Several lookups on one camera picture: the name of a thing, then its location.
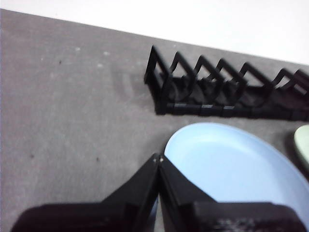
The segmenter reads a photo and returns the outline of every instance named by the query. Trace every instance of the white wall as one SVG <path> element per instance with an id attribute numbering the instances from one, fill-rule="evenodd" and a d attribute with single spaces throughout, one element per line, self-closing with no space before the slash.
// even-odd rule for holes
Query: white wall
<path id="1" fill-rule="evenodd" d="M 2 0 L 1 8 L 309 64 L 309 0 Z"/>

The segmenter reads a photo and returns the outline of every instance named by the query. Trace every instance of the black dish rack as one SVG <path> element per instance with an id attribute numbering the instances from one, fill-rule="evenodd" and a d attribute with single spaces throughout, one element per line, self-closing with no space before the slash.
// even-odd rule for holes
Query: black dish rack
<path id="1" fill-rule="evenodd" d="M 185 75 L 174 76 L 180 64 Z M 208 76 L 199 77 L 204 67 Z M 221 73 L 231 77 L 227 80 Z M 261 85 L 249 85 L 244 75 L 249 72 Z M 200 115 L 222 117 L 273 118 L 309 121 L 309 75 L 302 70 L 294 74 L 281 69 L 270 81 L 253 65 L 244 63 L 236 71 L 221 59 L 214 67 L 200 56 L 194 69 L 177 52 L 170 67 L 152 46 L 145 83 L 149 86 L 159 115 Z"/>

